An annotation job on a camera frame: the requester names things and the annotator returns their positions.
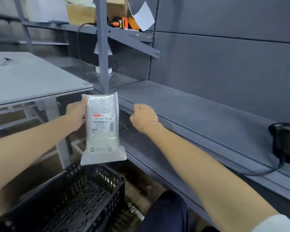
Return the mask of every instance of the dark blue pants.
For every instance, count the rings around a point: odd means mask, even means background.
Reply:
[[[188,207],[175,192],[164,192],[148,210],[138,232],[189,232]],[[206,227],[204,232],[218,231]]]

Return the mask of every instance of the black barcode scanner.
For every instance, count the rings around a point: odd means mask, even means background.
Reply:
[[[290,164],[290,123],[274,123],[268,130],[273,136],[273,154]]]

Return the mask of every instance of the horizontal barcode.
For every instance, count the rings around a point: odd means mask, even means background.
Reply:
[[[111,122],[109,123],[109,131],[110,131],[110,132],[114,131],[114,122],[113,122],[113,121],[111,121]]]
[[[103,121],[103,120],[95,120],[93,121],[94,124],[108,124],[108,121]]]

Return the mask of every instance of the bubble wrap package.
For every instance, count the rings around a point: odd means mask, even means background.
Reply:
[[[119,143],[117,93],[87,97],[87,139],[81,165],[126,160],[125,148]]]

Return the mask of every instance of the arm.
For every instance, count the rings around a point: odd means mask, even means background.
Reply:
[[[83,124],[87,99],[69,104],[66,115],[0,139],[0,189]]]
[[[164,128],[150,106],[135,104],[130,120],[157,145],[178,175],[197,194],[220,231],[252,231],[266,218],[278,214],[222,164]]]

